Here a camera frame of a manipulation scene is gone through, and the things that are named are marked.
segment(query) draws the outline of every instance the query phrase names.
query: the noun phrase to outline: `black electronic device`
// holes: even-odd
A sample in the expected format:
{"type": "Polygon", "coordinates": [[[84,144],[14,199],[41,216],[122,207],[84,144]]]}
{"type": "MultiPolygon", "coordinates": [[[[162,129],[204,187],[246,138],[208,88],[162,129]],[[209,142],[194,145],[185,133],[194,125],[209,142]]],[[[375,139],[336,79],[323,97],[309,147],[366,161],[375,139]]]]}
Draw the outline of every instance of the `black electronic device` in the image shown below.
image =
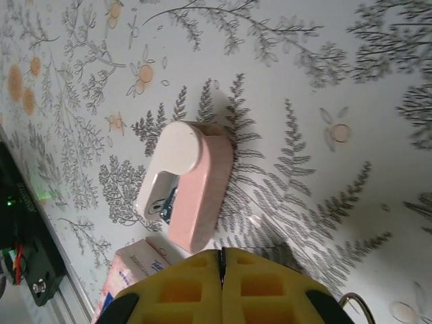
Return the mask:
{"type": "MultiPolygon", "coordinates": [[[[65,265],[37,199],[29,190],[7,145],[0,140],[0,250],[4,252],[7,249],[13,251],[12,254],[16,252],[16,258],[20,254],[19,271],[36,305],[46,304],[59,288],[65,265]]],[[[18,268],[5,254],[1,256],[3,271],[16,278],[18,268]]]]}

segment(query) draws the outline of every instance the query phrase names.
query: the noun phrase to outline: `yellow foam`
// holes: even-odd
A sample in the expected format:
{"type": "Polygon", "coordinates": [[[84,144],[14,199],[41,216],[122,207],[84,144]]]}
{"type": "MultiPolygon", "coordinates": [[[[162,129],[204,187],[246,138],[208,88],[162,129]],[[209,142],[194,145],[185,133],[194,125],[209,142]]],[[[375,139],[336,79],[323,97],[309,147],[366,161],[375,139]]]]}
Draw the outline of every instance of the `yellow foam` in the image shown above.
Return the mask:
{"type": "Polygon", "coordinates": [[[207,250],[120,292],[140,299],[128,323],[220,324],[221,281],[218,251],[207,250]]]}
{"type": "Polygon", "coordinates": [[[225,249],[223,289],[218,251],[207,250],[123,290],[140,299],[128,324],[323,323],[305,292],[318,282],[255,254],[225,249]]]}

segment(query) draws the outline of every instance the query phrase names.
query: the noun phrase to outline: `orange flower print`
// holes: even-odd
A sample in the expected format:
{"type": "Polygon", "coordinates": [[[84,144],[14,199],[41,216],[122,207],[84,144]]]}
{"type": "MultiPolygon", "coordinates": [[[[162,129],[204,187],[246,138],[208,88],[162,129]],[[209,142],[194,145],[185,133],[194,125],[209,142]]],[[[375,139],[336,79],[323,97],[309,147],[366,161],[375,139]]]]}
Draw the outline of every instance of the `orange flower print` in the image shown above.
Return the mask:
{"type": "Polygon", "coordinates": [[[34,77],[37,77],[40,71],[41,71],[41,59],[35,57],[30,64],[30,72],[34,77]]]}
{"type": "MultiPolygon", "coordinates": [[[[348,113],[348,107],[342,108],[336,115],[337,118],[343,118],[348,113]]],[[[334,121],[332,116],[324,108],[320,108],[321,118],[328,125],[324,129],[324,140],[331,152],[335,152],[336,143],[345,143],[351,137],[351,128],[346,124],[339,124],[334,121]]]]}
{"type": "Polygon", "coordinates": [[[138,65],[133,63],[130,64],[130,69],[132,70],[134,76],[136,76],[136,81],[135,84],[129,88],[126,96],[132,95],[135,98],[136,95],[141,95],[147,87],[147,84],[153,79],[154,72],[151,64],[153,64],[155,61],[153,59],[147,59],[146,56],[148,51],[149,48],[146,45],[144,48],[144,53],[142,54],[142,65],[140,62],[138,62],[138,65]]]}
{"type": "Polygon", "coordinates": [[[108,16],[107,23],[105,25],[105,38],[108,37],[108,29],[114,29],[117,26],[117,20],[120,16],[120,11],[124,4],[118,0],[105,0],[105,9],[108,16]]]}
{"type": "Polygon", "coordinates": [[[109,122],[109,132],[111,129],[119,130],[124,136],[124,128],[127,127],[125,122],[122,119],[122,115],[120,112],[115,115],[110,115],[109,117],[105,117],[105,120],[109,122]]]}
{"type": "Polygon", "coordinates": [[[25,88],[24,95],[22,96],[22,106],[24,107],[27,115],[31,116],[34,113],[34,106],[36,103],[34,102],[34,93],[32,89],[25,88]]]}
{"type": "Polygon", "coordinates": [[[22,95],[22,77],[18,65],[11,66],[9,70],[9,78],[7,80],[9,94],[16,103],[21,99],[22,95]]]}

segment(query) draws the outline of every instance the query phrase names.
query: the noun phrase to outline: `orange dot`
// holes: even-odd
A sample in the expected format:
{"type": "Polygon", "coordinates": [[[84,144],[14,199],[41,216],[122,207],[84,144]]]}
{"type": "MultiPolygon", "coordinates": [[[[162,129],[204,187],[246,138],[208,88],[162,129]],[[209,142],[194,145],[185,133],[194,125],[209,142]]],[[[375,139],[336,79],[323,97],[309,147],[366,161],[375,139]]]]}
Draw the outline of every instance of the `orange dot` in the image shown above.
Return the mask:
{"type": "Polygon", "coordinates": [[[12,100],[18,102],[22,96],[22,78],[18,65],[11,66],[7,83],[12,100]]]}
{"type": "Polygon", "coordinates": [[[117,26],[117,18],[110,17],[109,18],[109,27],[110,29],[114,29],[117,26]]]}
{"type": "Polygon", "coordinates": [[[137,80],[135,83],[136,92],[141,95],[144,92],[146,84],[142,80],[137,80]]]}
{"type": "Polygon", "coordinates": [[[331,137],[336,142],[345,143],[351,137],[351,129],[344,124],[338,124],[331,130],[331,137]]]}
{"type": "Polygon", "coordinates": [[[32,89],[25,88],[24,95],[22,96],[22,105],[24,107],[27,115],[31,116],[34,113],[34,106],[36,105],[34,102],[34,93],[32,89]]]}
{"type": "Polygon", "coordinates": [[[30,64],[30,71],[32,72],[32,75],[35,77],[39,75],[39,72],[41,71],[41,59],[35,57],[32,60],[32,63],[30,64]]]}
{"type": "Polygon", "coordinates": [[[120,16],[121,10],[122,10],[122,5],[120,5],[120,3],[118,2],[114,3],[113,6],[111,7],[111,17],[117,18],[118,16],[120,16]]]}
{"type": "Polygon", "coordinates": [[[123,122],[122,122],[122,120],[121,120],[120,118],[117,118],[117,119],[115,120],[115,127],[117,127],[117,128],[122,128],[122,126],[123,126],[123,122]]]}
{"type": "Polygon", "coordinates": [[[139,74],[140,80],[144,82],[150,82],[151,79],[153,79],[153,69],[149,65],[143,65],[140,68],[140,74],[139,74]]]}

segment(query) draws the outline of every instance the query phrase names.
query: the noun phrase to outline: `wire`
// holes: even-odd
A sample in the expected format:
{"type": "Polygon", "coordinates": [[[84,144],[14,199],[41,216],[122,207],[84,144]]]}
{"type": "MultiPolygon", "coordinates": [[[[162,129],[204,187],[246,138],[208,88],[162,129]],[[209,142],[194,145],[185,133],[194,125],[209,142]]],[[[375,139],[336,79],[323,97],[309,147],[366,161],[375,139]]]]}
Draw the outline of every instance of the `wire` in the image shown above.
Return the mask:
{"type": "Polygon", "coordinates": [[[340,298],[339,305],[343,308],[350,300],[355,300],[360,305],[368,324],[376,324],[371,310],[369,309],[363,298],[361,298],[358,294],[355,294],[354,292],[348,292],[347,294],[344,294],[340,298]]]}
{"type": "Polygon", "coordinates": [[[24,249],[24,245],[21,244],[20,248],[18,249],[18,243],[16,243],[16,258],[15,258],[15,267],[16,267],[16,272],[15,272],[15,283],[17,285],[21,284],[21,274],[22,274],[22,269],[21,269],[21,259],[22,259],[22,251],[24,249]]]}

